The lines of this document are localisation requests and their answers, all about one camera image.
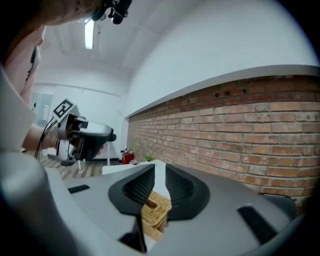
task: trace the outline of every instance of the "white ceiling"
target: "white ceiling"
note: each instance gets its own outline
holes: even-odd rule
[[[129,76],[141,65],[161,36],[204,0],[133,0],[120,25],[110,19],[94,28],[93,50],[85,48],[85,26],[78,22],[47,27],[41,50],[61,51],[85,61],[91,58]]]

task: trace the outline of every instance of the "fluorescent light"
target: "fluorescent light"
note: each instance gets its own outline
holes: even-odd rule
[[[90,20],[84,26],[84,39],[85,39],[85,48],[88,50],[92,50],[94,48],[94,30],[95,30],[95,22]]]

